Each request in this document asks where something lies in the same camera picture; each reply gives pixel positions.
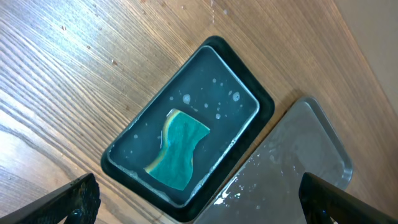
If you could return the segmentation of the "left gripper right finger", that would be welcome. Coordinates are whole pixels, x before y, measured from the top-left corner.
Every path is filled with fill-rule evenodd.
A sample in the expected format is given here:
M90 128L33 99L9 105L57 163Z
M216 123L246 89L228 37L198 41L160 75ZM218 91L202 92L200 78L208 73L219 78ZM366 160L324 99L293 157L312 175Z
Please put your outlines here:
M308 224L397 224L396 219L309 172L302 177L298 195Z

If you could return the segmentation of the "green yellow sponge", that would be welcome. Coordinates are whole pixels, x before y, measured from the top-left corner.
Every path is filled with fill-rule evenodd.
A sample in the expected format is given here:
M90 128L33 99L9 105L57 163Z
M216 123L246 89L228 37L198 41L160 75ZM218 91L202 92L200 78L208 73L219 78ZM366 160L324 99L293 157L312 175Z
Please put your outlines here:
M185 190L193 175L193 152L210 128L183 111L172 109L160 135L160 152L144 170L158 182Z

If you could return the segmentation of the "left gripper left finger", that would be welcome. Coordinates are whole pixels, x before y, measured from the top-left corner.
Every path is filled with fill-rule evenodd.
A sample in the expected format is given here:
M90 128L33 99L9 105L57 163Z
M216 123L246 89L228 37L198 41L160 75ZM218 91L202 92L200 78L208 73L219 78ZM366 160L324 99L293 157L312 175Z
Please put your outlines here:
M1 223L89 223L100 208L100 188L87 173L1 218Z

